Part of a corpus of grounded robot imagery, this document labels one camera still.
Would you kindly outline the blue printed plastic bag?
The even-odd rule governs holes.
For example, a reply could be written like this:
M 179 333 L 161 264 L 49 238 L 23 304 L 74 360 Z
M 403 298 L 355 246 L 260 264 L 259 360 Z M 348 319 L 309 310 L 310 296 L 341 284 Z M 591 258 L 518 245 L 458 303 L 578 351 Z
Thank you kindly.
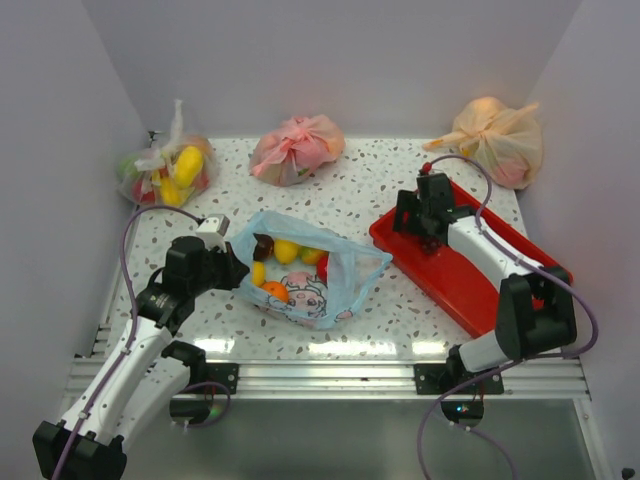
M 236 257 L 251 266 L 257 246 L 257 234 L 274 240 L 289 240 L 303 247 L 315 247 L 328 253 L 328 278 L 322 282 L 316 274 L 297 272 L 280 266 L 290 299 L 282 302 L 255 286 L 247 276 L 234 294 L 276 317 L 312 330 L 329 330 L 353 317 L 369 291 L 390 264 L 393 256 L 373 246 L 364 246 L 335 232 L 304 220 L 274 211 L 254 214 L 248 224 L 231 239 Z

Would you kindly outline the purple grape bunch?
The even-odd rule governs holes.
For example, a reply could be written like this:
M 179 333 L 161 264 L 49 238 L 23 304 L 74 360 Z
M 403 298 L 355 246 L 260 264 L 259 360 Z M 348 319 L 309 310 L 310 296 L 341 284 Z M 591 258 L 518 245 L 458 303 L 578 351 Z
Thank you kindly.
M 442 243 L 439 239 L 434 237 L 426 237 L 420 240 L 421 251 L 428 256 L 432 256 L 438 253 L 442 247 Z

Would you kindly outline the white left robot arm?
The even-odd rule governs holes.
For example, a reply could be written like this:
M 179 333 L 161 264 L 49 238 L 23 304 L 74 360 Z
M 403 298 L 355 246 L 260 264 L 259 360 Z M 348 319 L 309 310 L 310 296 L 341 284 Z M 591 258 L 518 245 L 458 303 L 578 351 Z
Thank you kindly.
M 252 254 L 229 242 L 211 246 L 201 236 L 172 241 L 92 382 L 60 420 L 44 421 L 34 432 L 44 478 L 119 479 L 126 443 L 162 403 L 181 393 L 234 394 L 235 369 L 213 373 L 203 349 L 175 336 L 200 295 L 239 288 L 252 263 Z

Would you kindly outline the orange round fruit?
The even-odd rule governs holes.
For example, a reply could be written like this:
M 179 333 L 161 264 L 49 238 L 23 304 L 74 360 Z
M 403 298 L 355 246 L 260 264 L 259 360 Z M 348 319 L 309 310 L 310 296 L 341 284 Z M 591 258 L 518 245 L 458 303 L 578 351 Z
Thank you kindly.
M 264 290 L 267 294 L 269 294 L 274 299 L 287 304 L 289 302 L 289 291 L 287 287 L 277 281 L 268 281 L 265 282 L 261 289 Z

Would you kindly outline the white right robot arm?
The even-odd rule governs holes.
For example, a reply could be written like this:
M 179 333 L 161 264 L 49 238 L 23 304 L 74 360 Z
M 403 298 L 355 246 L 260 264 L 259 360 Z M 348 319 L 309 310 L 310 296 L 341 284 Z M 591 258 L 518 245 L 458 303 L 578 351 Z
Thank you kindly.
M 457 202 L 446 174 L 422 171 L 416 183 L 397 195 L 392 255 L 473 336 L 447 356 L 449 387 L 468 392 L 481 373 L 573 343 L 569 273 L 498 235 L 480 208 Z

